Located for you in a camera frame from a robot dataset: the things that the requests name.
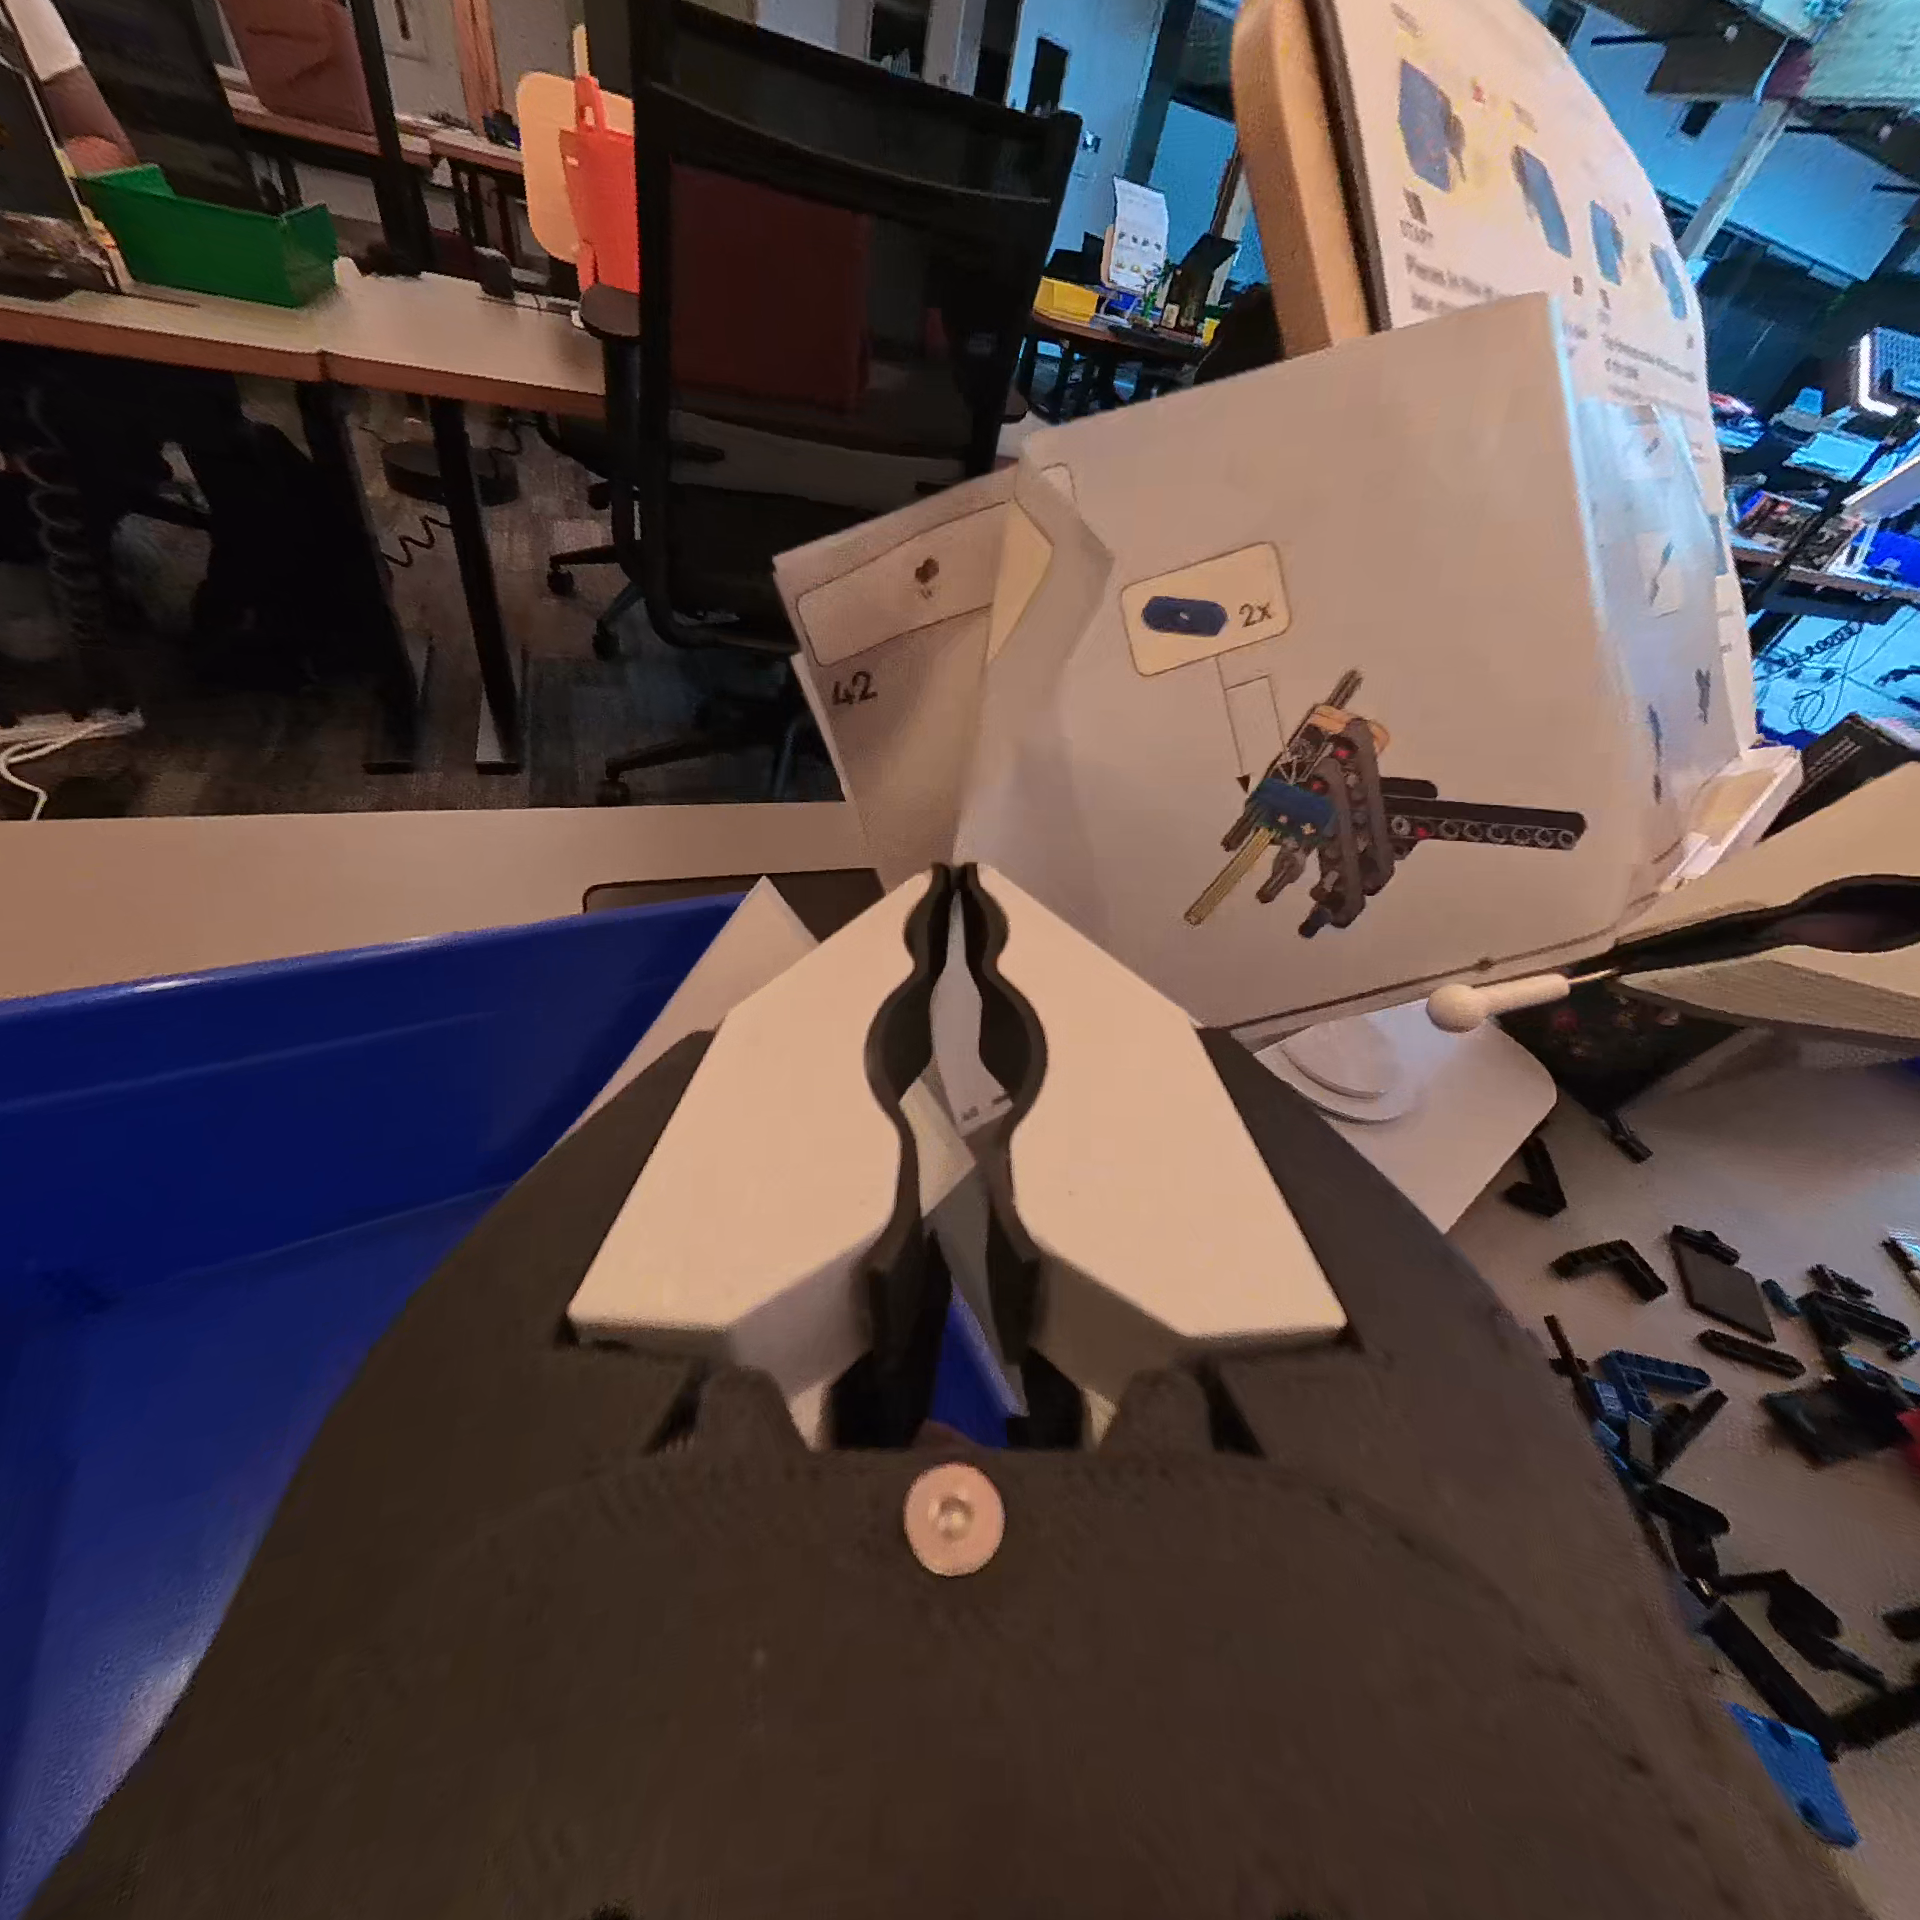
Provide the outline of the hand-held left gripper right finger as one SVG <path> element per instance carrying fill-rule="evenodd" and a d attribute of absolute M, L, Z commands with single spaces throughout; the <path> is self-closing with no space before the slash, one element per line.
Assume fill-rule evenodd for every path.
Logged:
<path fill-rule="evenodd" d="M 976 1056 L 1004 1093 L 988 1141 L 988 1285 L 1024 1414 L 1017 1447 L 1080 1448 L 1163 1370 L 1319 1348 L 1348 1332 L 1286 1191 L 1196 1024 L 986 864 L 960 870 Z"/>

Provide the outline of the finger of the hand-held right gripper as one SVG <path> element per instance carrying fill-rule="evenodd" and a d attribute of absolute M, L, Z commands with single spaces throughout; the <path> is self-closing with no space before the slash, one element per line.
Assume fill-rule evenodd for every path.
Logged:
<path fill-rule="evenodd" d="M 1697 1018 L 1892 1054 L 1919 1052 L 1913 956 L 1743 956 L 1626 971 L 1624 988 Z"/>
<path fill-rule="evenodd" d="M 1892 952 L 1919 939 L 1919 775 L 1890 772 L 1728 855 L 1617 946 L 1620 964 L 1716 964 L 1785 949 Z"/>

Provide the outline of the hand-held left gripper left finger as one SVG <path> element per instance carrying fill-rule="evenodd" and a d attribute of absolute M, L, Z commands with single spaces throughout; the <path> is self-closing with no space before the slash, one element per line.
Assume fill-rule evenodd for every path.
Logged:
<path fill-rule="evenodd" d="M 568 1306 L 578 1340 L 756 1370 L 810 1440 L 920 1435 L 953 1300 L 929 1215 L 963 1182 L 929 1083 L 951 910 L 936 866 L 814 941 L 748 891 L 586 1110 L 689 1069 Z"/>

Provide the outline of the instruction booklet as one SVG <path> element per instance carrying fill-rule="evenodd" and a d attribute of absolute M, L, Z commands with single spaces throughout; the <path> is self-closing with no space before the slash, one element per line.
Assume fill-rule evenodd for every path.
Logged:
<path fill-rule="evenodd" d="M 775 580 L 881 880 L 992 866 L 1200 1024 L 1614 941 L 1745 768 L 1703 322 L 1522 4 L 1243 4 L 1274 363 Z"/>

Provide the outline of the grey desk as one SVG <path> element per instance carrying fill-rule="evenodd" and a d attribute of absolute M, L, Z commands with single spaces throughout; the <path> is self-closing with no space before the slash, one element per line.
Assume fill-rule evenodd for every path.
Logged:
<path fill-rule="evenodd" d="M 775 875 L 814 880 L 785 890 L 822 925 L 867 864 L 840 805 L 4 823 L 4 1916 L 153 1740 L 409 1287 L 690 964 L 655 933 L 649 970 L 633 924 L 491 928 Z M 1787 1056 L 1656 1094 L 1639 1166 L 1563 1109 L 1568 1212 L 1542 1221 L 1481 1171 L 1532 1061 L 1400 1031 L 1430 1104 L 1356 1143 L 1532 1327 L 1680 1352 L 1682 1308 L 1547 1275 L 1676 1221 L 1778 1279 L 1834 1262 L 1904 1292 L 1882 1236 L 1915 1231 L 1915 1072 Z M 1915 1475 L 1800 1463 L 1761 1386 L 1735 1370 L 1684 1486 L 1899 1671 L 1882 1610 L 1915 1600 Z"/>

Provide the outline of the black hinged toy panel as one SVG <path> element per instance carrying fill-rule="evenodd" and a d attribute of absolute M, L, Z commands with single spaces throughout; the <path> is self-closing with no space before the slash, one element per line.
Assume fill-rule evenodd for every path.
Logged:
<path fill-rule="evenodd" d="M 1727 1238 L 1676 1223 L 1666 1240 L 1682 1292 L 1697 1311 L 1745 1336 L 1775 1340 L 1770 1300 Z"/>

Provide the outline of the heap of black blue beams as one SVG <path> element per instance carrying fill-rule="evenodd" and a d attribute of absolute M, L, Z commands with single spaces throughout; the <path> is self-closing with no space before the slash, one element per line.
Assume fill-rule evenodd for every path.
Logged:
<path fill-rule="evenodd" d="M 1915 1728 L 1919 1688 L 1892 1687 L 1880 1667 L 1842 1638 L 1842 1620 L 1785 1567 L 1728 1567 L 1721 1543 L 1731 1519 L 1689 1495 L 1673 1472 L 1712 1429 L 1728 1399 L 1710 1373 L 1635 1350 L 1577 1358 L 1561 1322 L 1544 1322 L 1553 1370 L 1572 1383 L 1591 1435 L 1624 1492 L 1678 1575 L 1697 1631 L 1716 1648 L 1768 1716 L 1812 1734 L 1828 1762 Z M 1792 1380 L 1761 1399 L 1790 1447 L 1815 1468 L 1915 1447 L 1915 1397 L 1897 1376 L 1826 1348 L 1824 1378 Z"/>

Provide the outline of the blue storage bin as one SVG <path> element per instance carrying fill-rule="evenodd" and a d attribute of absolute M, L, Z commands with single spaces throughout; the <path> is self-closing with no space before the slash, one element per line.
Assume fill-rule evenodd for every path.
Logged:
<path fill-rule="evenodd" d="M 1033 1903 L 936 1455 L 564 1332 L 724 917 L 4 1013 L 4 1916 Z"/>

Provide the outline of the blue flat toy panel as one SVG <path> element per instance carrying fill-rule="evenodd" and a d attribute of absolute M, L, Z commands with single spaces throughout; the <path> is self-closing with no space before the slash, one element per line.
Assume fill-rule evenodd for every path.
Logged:
<path fill-rule="evenodd" d="M 1818 1740 L 1787 1722 L 1751 1712 L 1731 1701 L 1723 1709 L 1801 1826 L 1834 1848 L 1858 1846 L 1858 1826 L 1841 1797 L 1834 1765 Z"/>

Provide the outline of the black office chair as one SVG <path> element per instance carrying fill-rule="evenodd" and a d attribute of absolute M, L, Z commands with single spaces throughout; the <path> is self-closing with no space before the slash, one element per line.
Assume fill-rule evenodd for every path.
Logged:
<path fill-rule="evenodd" d="M 604 355 L 615 563 L 680 654 L 739 655 L 695 728 L 615 755 L 598 800 L 744 751 L 779 797 L 819 747 L 775 560 L 988 474 L 1083 125 L 707 4 L 588 6 L 632 99 L 612 256 L 584 248 Z"/>

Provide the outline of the green storage bin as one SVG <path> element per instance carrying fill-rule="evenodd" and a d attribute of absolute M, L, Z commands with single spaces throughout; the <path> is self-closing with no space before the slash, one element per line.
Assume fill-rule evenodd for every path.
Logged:
<path fill-rule="evenodd" d="M 84 176 L 80 194 L 134 282 L 283 309 L 338 287 L 338 234 L 324 206 L 268 212 L 185 198 L 148 163 Z"/>

